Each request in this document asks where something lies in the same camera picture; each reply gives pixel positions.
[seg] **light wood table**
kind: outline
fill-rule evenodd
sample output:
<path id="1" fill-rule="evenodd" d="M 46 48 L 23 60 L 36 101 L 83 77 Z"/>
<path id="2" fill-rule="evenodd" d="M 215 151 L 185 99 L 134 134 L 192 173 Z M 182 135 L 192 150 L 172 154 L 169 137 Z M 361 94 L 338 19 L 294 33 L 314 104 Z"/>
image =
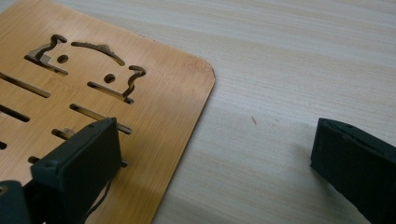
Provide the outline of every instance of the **light wood table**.
<path id="1" fill-rule="evenodd" d="M 320 117 L 396 145 L 394 1 L 57 2 L 214 67 L 154 223 L 368 223 L 310 153 Z"/>

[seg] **wooden panel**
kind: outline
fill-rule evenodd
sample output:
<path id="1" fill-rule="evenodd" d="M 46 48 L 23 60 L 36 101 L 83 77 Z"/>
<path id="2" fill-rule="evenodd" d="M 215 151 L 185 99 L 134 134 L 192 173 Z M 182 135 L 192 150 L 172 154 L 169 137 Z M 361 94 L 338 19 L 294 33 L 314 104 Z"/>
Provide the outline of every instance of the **wooden panel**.
<path id="1" fill-rule="evenodd" d="M 216 70 L 153 223 L 369 223 L 309 157 L 319 117 L 396 145 L 395 1 L 57 2 Z"/>
<path id="2" fill-rule="evenodd" d="M 44 52 L 38 63 L 50 58 L 47 67 L 24 59 L 53 35 L 67 42 L 55 41 Z M 125 65 L 106 50 L 73 42 L 106 44 Z M 0 15 L 0 49 L 0 179 L 25 184 L 31 178 L 27 159 L 62 143 L 54 129 L 77 132 L 95 119 L 117 117 L 129 166 L 89 222 L 150 222 L 213 88 L 212 67 L 48 0 L 19 1 Z"/>

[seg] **wooden board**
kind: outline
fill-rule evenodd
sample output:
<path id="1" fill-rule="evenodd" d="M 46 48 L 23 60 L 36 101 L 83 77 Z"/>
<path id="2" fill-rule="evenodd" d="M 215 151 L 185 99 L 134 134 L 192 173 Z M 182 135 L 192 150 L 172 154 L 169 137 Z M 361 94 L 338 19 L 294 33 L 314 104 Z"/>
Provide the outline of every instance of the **wooden board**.
<path id="1" fill-rule="evenodd" d="M 67 42 L 46 51 L 54 35 Z M 0 49 L 0 179 L 27 183 L 29 157 L 116 117 L 129 166 L 89 223 L 150 223 L 215 83 L 212 67 L 48 0 L 19 1 L 0 15 Z"/>

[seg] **cutout slot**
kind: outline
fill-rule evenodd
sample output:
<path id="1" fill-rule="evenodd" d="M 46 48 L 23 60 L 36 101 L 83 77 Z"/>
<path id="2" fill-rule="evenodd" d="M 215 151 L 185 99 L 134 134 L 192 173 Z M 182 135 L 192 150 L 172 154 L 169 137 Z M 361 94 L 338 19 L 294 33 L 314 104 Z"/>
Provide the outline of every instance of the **cutout slot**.
<path id="1" fill-rule="evenodd" d="M 111 90 L 111 89 L 109 89 L 109 88 L 107 88 L 107 87 L 104 87 L 104 86 L 102 86 L 102 85 L 99 85 L 99 84 L 97 84 L 97 83 L 88 82 L 88 83 L 87 83 L 87 86 L 89 86 L 89 87 L 91 87 L 91 88 L 93 88 L 93 89 L 96 89 L 96 90 L 98 90 L 98 91 L 101 91 L 101 92 L 103 92 L 103 93 L 105 93 L 105 94 L 108 94 L 108 95 L 110 95 L 110 96 L 112 96 L 112 97 L 115 97 L 115 98 L 117 98 L 117 99 L 123 101 L 124 103 L 126 103 L 126 104 L 128 104 L 128 105 L 131 105 L 131 104 L 134 103 L 134 100 L 133 100 L 133 99 L 128 98 L 128 97 L 123 97 L 121 93 L 116 92 L 116 91 L 113 91 L 113 90 Z"/>
<path id="2" fill-rule="evenodd" d="M 83 114 L 83 115 L 85 115 L 87 117 L 90 117 L 92 119 L 100 120 L 100 119 L 105 119 L 106 118 L 105 116 L 100 115 L 100 114 L 98 114 L 96 112 L 93 112 L 93 111 L 91 111 L 91 110 L 89 110 L 87 108 L 84 108 L 84 107 L 80 106 L 80 105 L 71 104 L 69 107 L 70 107 L 70 109 L 72 109 L 72 110 L 74 110 L 74 111 L 76 111 L 76 112 L 78 112 L 80 114 Z M 118 127 L 119 131 L 121 131 L 123 133 L 126 133 L 126 134 L 131 134 L 132 133 L 132 130 L 130 128 L 128 128 L 127 126 L 123 125 L 123 124 L 117 123 L 117 127 Z"/>
<path id="3" fill-rule="evenodd" d="M 23 115 L 23 114 L 21 114 L 21 113 L 15 111 L 15 110 L 10 109 L 10 108 L 8 108 L 8 107 L 5 107 L 5 106 L 3 106 L 3 105 L 0 105 L 0 112 L 3 112 L 3 113 L 5 113 L 5 114 L 11 116 L 12 118 L 18 119 L 18 120 L 20 120 L 20 121 L 22 121 L 22 122 L 25 122 L 25 123 L 28 122 L 28 121 L 30 120 L 30 118 L 27 117 L 26 115 Z"/>
<path id="4" fill-rule="evenodd" d="M 49 98 L 50 97 L 50 93 L 49 92 L 42 91 L 42 90 L 40 90 L 37 87 L 29 85 L 29 84 L 27 84 L 25 82 L 17 80 L 16 78 L 10 77 L 10 76 L 8 76 L 8 75 L 6 75 L 4 73 L 1 73 L 1 72 L 0 72 L 0 79 L 3 79 L 6 82 L 9 82 L 9 83 L 11 83 L 11 84 L 13 84 L 15 86 L 18 86 L 18 87 L 20 87 L 20 88 L 22 88 L 22 89 L 24 89 L 26 91 L 32 92 L 34 94 L 37 94 L 37 95 L 39 95 L 41 97 L 44 97 L 44 98 Z"/>
<path id="5" fill-rule="evenodd" d="M 71 134 L 64 133 L 64 132 L 62 132 L 61 130 L 58 130 L 58 129 L 54 129 L 50 133 L 52 133 L 52 135 L 54 135 L 54 136 L 62 138 L 63 140 L 67 140 L 67 139 L 69 139 L 72 136 Z"/>

